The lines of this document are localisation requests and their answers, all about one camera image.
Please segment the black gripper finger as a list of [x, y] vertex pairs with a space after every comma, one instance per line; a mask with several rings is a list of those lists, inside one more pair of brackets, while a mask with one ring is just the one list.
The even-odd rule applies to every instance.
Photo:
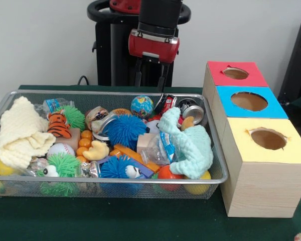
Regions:
[[164, 91], [170, 65], [169, 63], [162, 63], [162, 66], [163, 66], [163, 71], [161, 76], [159, 77], [159, 82], [158, 82], [158, 91], [160, 93], [163, 93]]
[[140, 87], [141, 84], [141, 76], [142, 76], [141, 64], [142, 64], [142, 59], [138, 58], [135, 65], [135, 82], [134, 82], [135, 87]]

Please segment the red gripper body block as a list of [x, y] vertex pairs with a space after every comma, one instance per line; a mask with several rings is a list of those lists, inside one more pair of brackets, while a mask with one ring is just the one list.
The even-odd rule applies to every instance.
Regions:
[[164, 38], [132, 29], [128, 38], [128, 50], [135, 57], [151, 57], [159, 62], [173, 63], [178, 53], [180, 39], [178, 37]]

